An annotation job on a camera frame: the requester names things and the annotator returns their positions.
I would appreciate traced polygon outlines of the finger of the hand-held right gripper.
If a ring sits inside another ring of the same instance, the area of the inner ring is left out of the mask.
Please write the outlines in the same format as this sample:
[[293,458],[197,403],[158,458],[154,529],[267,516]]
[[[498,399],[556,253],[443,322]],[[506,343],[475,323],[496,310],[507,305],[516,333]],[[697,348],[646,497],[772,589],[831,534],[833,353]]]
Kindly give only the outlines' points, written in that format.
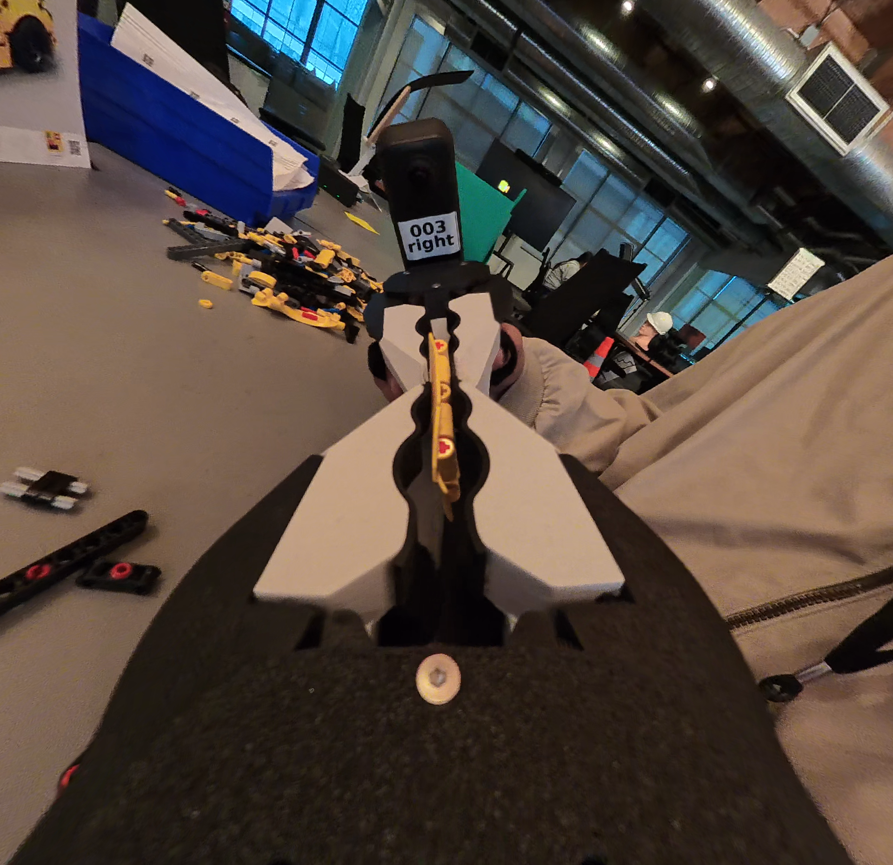
[[491,297],[489,293],[466,293],[452,300],[452,313],[458,317],[452,333],[454,374],[465,387],[490,395],[501,335]]
[[422,353],[424,339],[417,326],[426,319],[424,307],[399,304],[386,307],[380,348],[389,373],[404,392],[429,381],[429,362]]

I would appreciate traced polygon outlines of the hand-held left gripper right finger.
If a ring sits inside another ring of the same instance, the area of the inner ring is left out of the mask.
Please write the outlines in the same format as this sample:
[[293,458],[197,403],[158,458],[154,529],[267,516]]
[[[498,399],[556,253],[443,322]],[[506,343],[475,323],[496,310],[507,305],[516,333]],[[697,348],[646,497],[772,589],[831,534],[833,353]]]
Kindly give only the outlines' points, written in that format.
[[554,447],[474,386],[453,384],[453,606],[463,640],[617,596],[620,567]]

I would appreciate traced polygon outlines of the yellow beam assembly with pins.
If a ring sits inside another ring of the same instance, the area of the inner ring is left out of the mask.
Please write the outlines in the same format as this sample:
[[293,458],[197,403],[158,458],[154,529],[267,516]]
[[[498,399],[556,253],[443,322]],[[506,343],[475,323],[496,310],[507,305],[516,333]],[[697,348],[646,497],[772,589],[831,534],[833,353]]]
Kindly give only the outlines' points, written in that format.
[[453,521],[453,506],[461,495],[452,405],[452,368],[449,345],[428,335],[430,375],[431,481],[439,490],[443,514]]

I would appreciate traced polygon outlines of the pile of toy bricks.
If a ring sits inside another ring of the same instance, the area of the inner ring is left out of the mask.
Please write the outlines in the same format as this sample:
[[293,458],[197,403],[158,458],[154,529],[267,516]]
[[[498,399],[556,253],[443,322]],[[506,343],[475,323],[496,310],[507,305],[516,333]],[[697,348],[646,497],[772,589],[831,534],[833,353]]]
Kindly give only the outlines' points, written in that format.
[[368,302],[383,292],[358,258],[281,220],[249,226],[199,207],[172,186],[164,193],[182,210],[163,221],[184,242],[167,249],[169,260],[195,269],[205,285],[242,294],[268,313],[356,342]]

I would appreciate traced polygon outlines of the person's right forearm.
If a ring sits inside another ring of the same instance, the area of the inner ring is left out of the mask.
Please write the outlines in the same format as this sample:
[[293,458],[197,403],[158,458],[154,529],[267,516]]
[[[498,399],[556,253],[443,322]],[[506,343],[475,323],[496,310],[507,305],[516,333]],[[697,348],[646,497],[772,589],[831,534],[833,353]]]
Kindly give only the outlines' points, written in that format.
[[523,369],[500,404],[559,453],[597,474],[662,414],[635,393],[597,388],[581,364],[539,338],[521,338],[519,353]]

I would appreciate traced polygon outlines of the person's right hand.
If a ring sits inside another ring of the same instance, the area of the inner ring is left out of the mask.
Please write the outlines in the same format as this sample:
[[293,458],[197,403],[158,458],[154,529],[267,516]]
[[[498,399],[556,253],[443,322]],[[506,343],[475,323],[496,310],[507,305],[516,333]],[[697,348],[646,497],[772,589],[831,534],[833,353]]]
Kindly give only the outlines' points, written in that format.
[[[522,335],[510,323],[500,326],[500,346],[490,375],[489,396],[496,402],[503,400],[508,391],[520,380],[525,368]],[[367,365],[374,383],[388,402],[394,402],[406,391],[387,367],[378,342],[370,344]]]

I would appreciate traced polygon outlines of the gridded glass window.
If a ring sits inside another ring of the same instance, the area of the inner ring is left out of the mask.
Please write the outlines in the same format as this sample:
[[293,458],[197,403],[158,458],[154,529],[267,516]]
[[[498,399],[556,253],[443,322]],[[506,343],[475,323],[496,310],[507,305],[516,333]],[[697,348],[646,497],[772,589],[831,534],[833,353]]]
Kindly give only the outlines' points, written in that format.
[[338,87],[371,0],[229,0],[231,33],[249,33]]

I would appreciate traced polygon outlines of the short black brick red pin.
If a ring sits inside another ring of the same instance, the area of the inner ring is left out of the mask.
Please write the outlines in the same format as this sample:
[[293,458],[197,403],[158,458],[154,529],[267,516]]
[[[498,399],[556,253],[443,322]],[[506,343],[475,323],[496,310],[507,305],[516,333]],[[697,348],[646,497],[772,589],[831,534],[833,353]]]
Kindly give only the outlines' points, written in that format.
[[126,560],[98,560],[85,568],[75,583],[88,590],[145,596],[154,590],[161,577],[162,570],[153,565]]

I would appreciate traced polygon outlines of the person's beige jacket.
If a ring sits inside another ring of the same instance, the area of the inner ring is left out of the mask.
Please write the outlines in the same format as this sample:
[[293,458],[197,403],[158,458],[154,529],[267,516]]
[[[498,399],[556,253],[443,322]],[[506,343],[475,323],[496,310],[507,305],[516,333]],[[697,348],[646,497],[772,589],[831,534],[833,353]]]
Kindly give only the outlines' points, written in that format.
[[[891,601],[891,258],[648,395],[601,480],[664,539],[762,680]],[[892,859],[891,663],[777,703],[788,759],[856,863]]]

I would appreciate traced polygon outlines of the blue plastic bin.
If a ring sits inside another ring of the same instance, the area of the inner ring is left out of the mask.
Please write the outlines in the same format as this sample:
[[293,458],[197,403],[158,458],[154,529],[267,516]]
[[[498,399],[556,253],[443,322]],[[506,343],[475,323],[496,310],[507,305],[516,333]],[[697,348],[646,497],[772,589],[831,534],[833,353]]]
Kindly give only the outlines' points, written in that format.
[[250,134],[111,45],[113,29],[79,13],[87,140],[139,165],[224,215],[252,226],[313,205],[319,157],[301,146],[308,186],[274,192],[273,153]]

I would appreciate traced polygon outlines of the folded white instruction sheets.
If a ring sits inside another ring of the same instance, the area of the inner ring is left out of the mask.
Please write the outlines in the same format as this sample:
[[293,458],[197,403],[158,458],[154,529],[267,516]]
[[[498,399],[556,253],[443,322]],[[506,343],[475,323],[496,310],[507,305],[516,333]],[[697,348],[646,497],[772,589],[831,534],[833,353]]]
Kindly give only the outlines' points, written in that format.
[[273,157],[275,192],[305,189],[311,184],[313,175],[306,156],[265,126],[227,86],[129,3],[120,14],[111,45],[268,146]]

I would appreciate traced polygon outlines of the black standing panel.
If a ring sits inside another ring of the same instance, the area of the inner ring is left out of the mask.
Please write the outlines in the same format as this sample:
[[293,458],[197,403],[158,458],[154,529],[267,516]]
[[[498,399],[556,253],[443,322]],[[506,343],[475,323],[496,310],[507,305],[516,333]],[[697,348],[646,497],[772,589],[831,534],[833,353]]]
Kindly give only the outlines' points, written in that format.
[[230,84],[224,0],[116,0],[130,4],[223,84]]

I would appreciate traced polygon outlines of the black wall screen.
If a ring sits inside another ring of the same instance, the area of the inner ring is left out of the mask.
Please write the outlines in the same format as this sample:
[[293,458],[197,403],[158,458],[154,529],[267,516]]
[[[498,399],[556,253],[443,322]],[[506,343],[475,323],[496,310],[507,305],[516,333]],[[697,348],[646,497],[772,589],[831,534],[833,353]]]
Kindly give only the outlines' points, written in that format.
[[489,145],[476,175],[513,203],[504,232],[540,251],[576,203],[560,178],[497,139]]

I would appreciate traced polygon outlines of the white paper wall sign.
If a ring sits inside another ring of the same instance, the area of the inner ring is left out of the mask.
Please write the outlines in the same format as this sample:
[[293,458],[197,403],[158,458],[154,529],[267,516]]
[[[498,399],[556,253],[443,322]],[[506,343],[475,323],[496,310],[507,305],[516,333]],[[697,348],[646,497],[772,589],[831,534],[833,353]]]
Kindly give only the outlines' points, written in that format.
[[815,276],[825,260],[805,247],[799,247],[766,283],[766,289],[785,301],[793,301]]

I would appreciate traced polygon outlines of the silver ventilation duct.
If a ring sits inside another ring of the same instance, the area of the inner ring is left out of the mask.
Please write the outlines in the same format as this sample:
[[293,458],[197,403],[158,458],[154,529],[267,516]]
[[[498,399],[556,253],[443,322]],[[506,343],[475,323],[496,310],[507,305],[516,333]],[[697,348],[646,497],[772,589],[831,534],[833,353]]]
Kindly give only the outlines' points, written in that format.
[[891,246],[891,145],[840,153],[787,100],[810,59],[754,0],[442,1],[735,240]]

